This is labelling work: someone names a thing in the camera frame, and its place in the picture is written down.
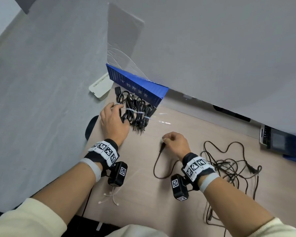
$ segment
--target hand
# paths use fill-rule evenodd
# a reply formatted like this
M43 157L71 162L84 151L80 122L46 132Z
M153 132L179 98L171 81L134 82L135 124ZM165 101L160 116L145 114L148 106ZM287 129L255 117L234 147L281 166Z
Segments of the hand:
M183 157L191 152L187 139L185 139L180 133L167 133L162 137L162 140L164 143L166 143L166 147L176 154L181 162Z
M125 120L122 123L120 118L119 109L124 105L113 106L114 102L111 102L101 111L101 126L105 139L114 140L120 146L129 133L129 121Z

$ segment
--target blue container box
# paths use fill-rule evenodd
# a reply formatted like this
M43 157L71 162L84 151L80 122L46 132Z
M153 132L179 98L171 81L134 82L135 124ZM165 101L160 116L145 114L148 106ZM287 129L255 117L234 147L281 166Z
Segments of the blue container box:
M157 107L169 90L168 87L106 64L110 79L126 90Z

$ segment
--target white velcro strap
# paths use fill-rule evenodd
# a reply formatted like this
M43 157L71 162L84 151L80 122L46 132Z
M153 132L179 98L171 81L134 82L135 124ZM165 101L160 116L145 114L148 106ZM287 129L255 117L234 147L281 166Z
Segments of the white velcro strap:
M205 189L207 188L207 186L216 178L218 178L219 175L217 173L211 173L209 174L205 180L202 182L202 184L199 187L199 190L204 193Z
M94 146L88 149L88 152L91 151L100 154L106 160L108 167L110 167L118 159L117 151L110 143L106 141L100 141L96 143Z
M97 182L101 179L101 169L98 167L98 165L96 163L94 163L93 161L91 161L90 159L87 159L87 158L83 158L79 162L85 163L91 167L91 169L93 170L93 172L95 174Z
M190 180L194 182L197 175L200 174L203 170L206 170L208 168L215 170L215 167L209 164L206 159L204 159L203 157L197 156L191 159L186 164L186 167L183 169L183 171L190 178Z

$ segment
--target light wooden table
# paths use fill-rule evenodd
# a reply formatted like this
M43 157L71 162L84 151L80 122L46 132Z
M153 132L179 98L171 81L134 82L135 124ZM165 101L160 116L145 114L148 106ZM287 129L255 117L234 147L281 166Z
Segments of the light wooden table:
M112 101L116 102L113 89L106 102ZM263 167L256 201L284 223L296 227L296 163L285 160L280 155L261 151L257 139L163 107L162 103L149 121L146 131L140 136L131 129L119 148L119 161L128 164L125 182L121 188L115 190L114 199L119 206L113 203L111 197L103 195L112 190L104 177L93 188L84 217L120 227L128 224L144 225L169 236L223 236L223 228L208 226L203 222L206 200L200 191L190 192L189 199L180 202L173 197L170 179L159 180L154 177L153 166L159 153L161 137L170 131L182 133L192 152L197 154L202 151L206 140L212 141L221 149L225 149L233 141L243 143L248 163L255 168L258 165ZM97 121L81 157L87 153L89 147L103 139L100 122ZM232 146L226 154L219 153L210 145L208 151L216 160L242 159L239 145ZM174 161L175 158L164 151L157 164L156 174L166 175ZM181 167L182 164L177 163L173 173L183 175ZM245 171L243 175L250 176L250 173ZM249 180L250 196L254 182L255 178ZM240 189L244 191L245 182L241 182Z

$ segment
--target cream sweater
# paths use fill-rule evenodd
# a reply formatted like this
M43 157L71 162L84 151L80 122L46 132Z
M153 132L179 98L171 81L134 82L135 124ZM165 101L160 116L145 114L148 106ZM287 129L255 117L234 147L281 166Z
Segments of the cream sweater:
M0 217L0 237L60 237L67 229L63 220L49 207L38 200L28 198L16 210ZM127 225L112 232L108 237L167 237L166 234L139 225ZM294 227L284 225L278 218L273 219L250 237L296 237Z

